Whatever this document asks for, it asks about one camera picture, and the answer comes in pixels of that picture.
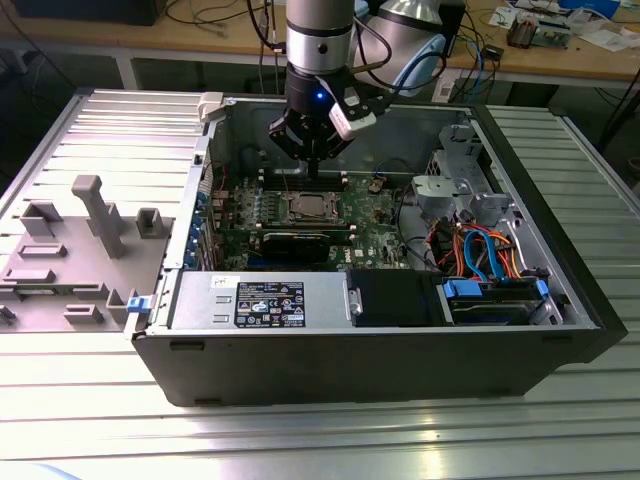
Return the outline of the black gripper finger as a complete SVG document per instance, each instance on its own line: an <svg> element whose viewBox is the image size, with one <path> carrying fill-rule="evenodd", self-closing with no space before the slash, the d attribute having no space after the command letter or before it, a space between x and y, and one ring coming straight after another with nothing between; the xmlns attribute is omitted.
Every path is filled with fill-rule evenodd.
<svg viewBox="0 0 640 480"><path fill-rule="evenodd" d="M322 161L336 158L351 143L351 140L344 140L337 132L321 132L312 142L312 178L318 177Z"/></svg>
<svg viewBox="0 0 640 480"><path fill-rule="evenodd" d="M305 162L308 177L314 178L314 138L309 116L285 110L269 124L268 135L290 158Z"/></svg>

